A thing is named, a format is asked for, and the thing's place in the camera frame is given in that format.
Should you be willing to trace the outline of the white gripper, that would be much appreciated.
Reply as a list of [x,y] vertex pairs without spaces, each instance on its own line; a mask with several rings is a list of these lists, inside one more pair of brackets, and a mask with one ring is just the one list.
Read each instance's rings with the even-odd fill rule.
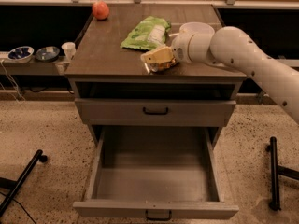
[[160,46],[156,49],[147,51],[141,55],[141,61],[144,63],[167,63],[174,56],[178,62],[191,63],[189,56],[189,45],[192,40],[192,34],[179,33],[172,41],[171,48],[167,45]]

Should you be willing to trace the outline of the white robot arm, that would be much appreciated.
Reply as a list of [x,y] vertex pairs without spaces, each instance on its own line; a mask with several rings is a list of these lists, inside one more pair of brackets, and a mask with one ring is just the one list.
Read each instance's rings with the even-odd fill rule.
[[251,78],[295,122],[299,122],[299,72],[265,54],[242,30],[214,30],[201,22],[179,28],[172,43],[141,55],[150,66],[171,61],[232,68]]

